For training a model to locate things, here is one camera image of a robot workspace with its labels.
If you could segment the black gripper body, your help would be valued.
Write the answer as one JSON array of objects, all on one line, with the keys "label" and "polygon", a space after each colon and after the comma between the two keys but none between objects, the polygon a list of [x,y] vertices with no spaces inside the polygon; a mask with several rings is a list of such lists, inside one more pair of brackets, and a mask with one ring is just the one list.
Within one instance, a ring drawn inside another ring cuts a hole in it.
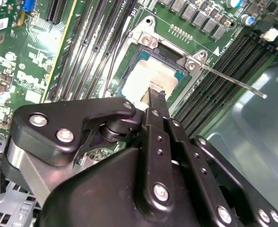
[{"label": "black gripper body", "polygon": [[195,183],[168,150],[128,148],[61,183],[37,227],[210,227]]}]

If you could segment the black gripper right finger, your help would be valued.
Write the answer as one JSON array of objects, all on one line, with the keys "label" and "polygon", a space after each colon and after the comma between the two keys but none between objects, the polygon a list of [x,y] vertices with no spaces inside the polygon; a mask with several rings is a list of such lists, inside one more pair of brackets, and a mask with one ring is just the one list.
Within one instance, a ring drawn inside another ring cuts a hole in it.
[{"label": "black gripper right finger", "polygon": [[169,116],[164,91],[159,102],[202,226],[278,227],[278,210],[210,142],[202,136],[189,139]]}]

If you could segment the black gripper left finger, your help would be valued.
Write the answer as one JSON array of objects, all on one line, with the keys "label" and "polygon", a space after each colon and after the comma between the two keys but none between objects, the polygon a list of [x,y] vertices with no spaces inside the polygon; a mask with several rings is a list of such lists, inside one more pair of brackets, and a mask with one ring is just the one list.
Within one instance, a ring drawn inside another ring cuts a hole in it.
[{"label": "black gripper left finger", "polygon": [[57,186],[119,151],[159,148],[171,153],[160,93],[148,93],[145,111],[123,97],[18,108],[5,151],[10,172],[20,175],[17,183],[28,185],[42,210]]}]

